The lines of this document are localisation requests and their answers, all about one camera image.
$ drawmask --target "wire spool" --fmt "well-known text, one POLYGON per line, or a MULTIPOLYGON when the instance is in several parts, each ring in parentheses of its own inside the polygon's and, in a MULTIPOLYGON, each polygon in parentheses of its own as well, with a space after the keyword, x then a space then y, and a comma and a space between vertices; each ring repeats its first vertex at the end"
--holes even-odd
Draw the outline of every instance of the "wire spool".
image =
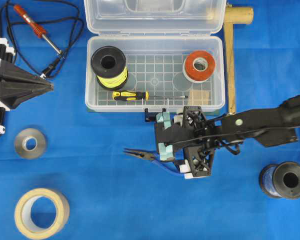
POLYGON ((300 198, 300 164, 287 161, 267 165, 260 172, 259 185, 271 198, 300 198))
POLYGON ((97 49, 91 58, 91 66, 99 85, 106 90, 118 90, 127 82, 126 58, 117 47, 104 46, 97 49))
POLYGON ((183 74, 192 83, 201 84, 208 80, 215 70, 215 60, 207 51, 194 51, 184 61, 183 74))
POLYGON ((14 220, 18 230, 27 238, 42 240, 58 233, 70 215, 70 207, 66 198, 58 191, 46 188, 36 188, 24 194, 15 207, 14 220), (33 222, 31 209, 39 198, 48 198, 56 209, 56 217, 50 227, 41 228, 33 222))

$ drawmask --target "metal tape roll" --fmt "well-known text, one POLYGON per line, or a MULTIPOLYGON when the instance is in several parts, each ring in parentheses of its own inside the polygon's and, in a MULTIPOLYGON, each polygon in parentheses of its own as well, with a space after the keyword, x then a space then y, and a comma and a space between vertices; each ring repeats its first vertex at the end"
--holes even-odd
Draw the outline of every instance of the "metal tape roll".
POLYGON ((69 203, 60 192, 48 188, 36 188, 21 197, 15 208, 14 219, 16 227, 24 236, 29 239, 41 240, 59 232, 66 224, 69 215, 69 203), (54 222, 47 229, 36 226, 31 218, 32 205, 42 197, 50 199, 56 209, 54 222))
POLYGON ((194 51, 183 64, 183 74, 192 83, 201 84, 208 80, 215 69, 215 60, 207 51, 194 51))
POLYGON ((14 141, 15 151, 24 159, 37 159, 46 150, 46 139, 44 135, 34 128, 27 128, 21 131, 14 141), (33 149, 27 148, 29 140, 35 140, 35 147, 33 149))

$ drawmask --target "blue tablecloth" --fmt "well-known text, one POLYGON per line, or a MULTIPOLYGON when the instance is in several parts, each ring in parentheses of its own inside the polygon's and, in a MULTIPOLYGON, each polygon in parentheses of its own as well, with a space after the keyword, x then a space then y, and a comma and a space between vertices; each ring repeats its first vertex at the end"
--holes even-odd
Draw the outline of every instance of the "blue tablecloth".
MULTIPOLYGON (((84 3, 73 0, 85 19, 84 3)), ((19 0, 37 21, 73 15, 63 5, 19 0)), ((254 7, 251 25, 235 26, 237 111, 277 107, 300 94, 300 0, 233 0, 254 7)), ((13 21, 20 20, 14 13, 13 21)), ((64 48, 70 21, 46 26, 64 48)), ((55 57, 28 26, 16 26, 17 42, 43 69, 55 57)), ((71 213, 51 239, 300 239, 300 199, 270 199, 258 174, 269 163, 300 163, 299 142, 264 148, 248 139, 242 153, 216 153, 213 174, 184 180, 122 154, 122 148, 155 149, 153 124, 142 113, 88 113, 84 103, 86 46, 83 32, 55 90, 7 113, 0 138, 0 240, 21 240, 14 223, 19 198, 33 188, 53 188, 68 199, 71 213), (46 153, 20 159, 14 138, 34 127, 47 137, 46 153)), ((28 70, 25 64, 17 65, 28 70)))

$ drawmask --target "orange tape roll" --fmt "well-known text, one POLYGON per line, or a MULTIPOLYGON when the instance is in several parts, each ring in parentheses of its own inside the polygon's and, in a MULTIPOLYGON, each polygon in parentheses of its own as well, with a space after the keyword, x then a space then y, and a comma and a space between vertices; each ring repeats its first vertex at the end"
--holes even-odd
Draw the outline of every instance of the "orange tape roll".
POLYGON ((206 51, 194 51, 184 61, 183 73, 185 77, 194 83, 200 84, 209 79, 215 69, 215 60, 206 51))

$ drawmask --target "blue spool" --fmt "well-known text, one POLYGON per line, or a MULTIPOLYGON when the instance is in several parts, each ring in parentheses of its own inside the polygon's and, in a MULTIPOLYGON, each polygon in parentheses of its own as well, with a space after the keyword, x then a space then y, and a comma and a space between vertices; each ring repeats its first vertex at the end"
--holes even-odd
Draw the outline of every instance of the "blue spool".
POLYGON ((267 165, 259 175, 262 191, 271 198, 300 198, 300 164, 287 161, 267 165))

